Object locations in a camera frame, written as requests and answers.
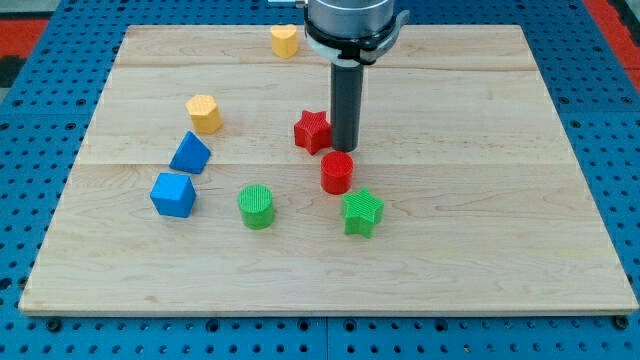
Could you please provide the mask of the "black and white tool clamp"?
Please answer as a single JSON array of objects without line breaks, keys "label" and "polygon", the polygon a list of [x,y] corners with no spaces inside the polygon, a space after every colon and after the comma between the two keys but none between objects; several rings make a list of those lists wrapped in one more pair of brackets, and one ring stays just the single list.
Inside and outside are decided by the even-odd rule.
[{"label": "black and white tool clamp", "polygon": [[400,31],[409,22],[410,11],[403,10],[391,17],[389,23],[372,35],[341,38],[318,28],[305,15],[305,37],[312,50],[341,67],[369,66],[389,52],[399,38]]}]

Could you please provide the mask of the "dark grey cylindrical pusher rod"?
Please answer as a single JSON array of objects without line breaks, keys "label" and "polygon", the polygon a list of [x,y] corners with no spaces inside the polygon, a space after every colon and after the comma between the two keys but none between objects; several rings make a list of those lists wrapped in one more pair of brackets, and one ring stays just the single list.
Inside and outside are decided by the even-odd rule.
[{"label": "dark grey cylindrical pusher rod", "polygon": [[362,85],[362,65],[331,65],[331,144],[335,150],[351,152],[358,146]]}]

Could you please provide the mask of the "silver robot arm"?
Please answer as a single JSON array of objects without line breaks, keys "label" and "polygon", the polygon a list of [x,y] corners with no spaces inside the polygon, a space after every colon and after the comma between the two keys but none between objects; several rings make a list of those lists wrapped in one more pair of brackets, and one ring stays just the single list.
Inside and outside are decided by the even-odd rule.
[{"label": "silver robot arm", "polygon": [[394,0],[268,0],[303,11],[308,45],[330,62],[331,146],[352,152],[359,143],[364,70],[388,53],[410,21]]}]

